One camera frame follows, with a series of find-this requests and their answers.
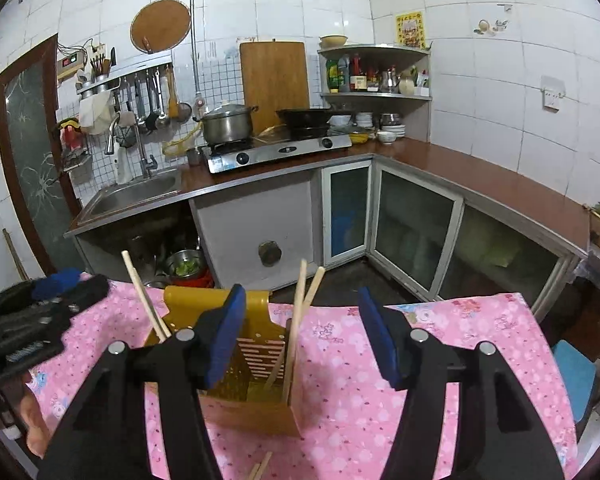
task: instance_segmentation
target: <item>pot lid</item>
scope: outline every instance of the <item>pot lid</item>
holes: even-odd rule
[[[251,112],[251,107],[236,103],[227,103],[206,113],[203,119],[217,119],[233,115],[243,115]]]

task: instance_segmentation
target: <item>gas stove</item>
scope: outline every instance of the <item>gas stove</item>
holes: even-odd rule
[[[202,154],[211,173],[222,173],[270,160],[350,146],[348,135],[331,135],[325,128],[311,128],[302,134],[295,132],[293,136],[286,128],[279,128],[274,134],[263,137],[204,146]]]

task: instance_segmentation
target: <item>round cutting board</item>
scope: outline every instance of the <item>round cutting board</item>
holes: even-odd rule
[[[178,0],[157,0],[143,7],[131,23],[131,43],[150,54],[168,50],[189,33],[189,9]]]

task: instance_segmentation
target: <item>stack of plates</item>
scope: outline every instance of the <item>stack of plates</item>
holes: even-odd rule
[[[384,132],[393,132],[398,139],[404,137],[404,124],[400,126],[383,126],[382,130]]]
[[[371,112],[360,112],[356,114],[356,124],[363,128],[372,128],[374,126]]]

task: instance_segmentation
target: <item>brown door frame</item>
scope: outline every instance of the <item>brown door frame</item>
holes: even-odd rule
[[[16,174],[15,163],[13,161],[13,152],[11,151],[11,139],[9,134],[9,126],[7,122],[7,107],[5,102],[6,86],[21,72],[24,72],[34,63],[42,62],[42,85],[43,96],[45,101],[45,118],[46,130],[49,136],[51,145],[51,153],[54,158],[56,170],[60,174],[59,183],[62,188],[62,194],[69,207],[69,212],[75,218],[81,210],[80,203],[75,197],[74,188],[71,184],[71,179],[65,173],[60,173],[62,146],[60,138],[55,132],[56,110],[58,109],[58,92],[56,90],[56,51],[58,50],[58,35],[43,41],[39,45],[29,50],[26,54],[19,57],[0,73],[0,156],[2,157],[2,167],[4,169],[4,177],[7,181],[7,188],[11,195],[13,208],[16,211],[20,225],[24,235],[33,250],[33,254],[38,260],[40,267],[48,276],[56,272],[51,259],[36,227],[33,224],[29,210],[27,209],[18,175]]]

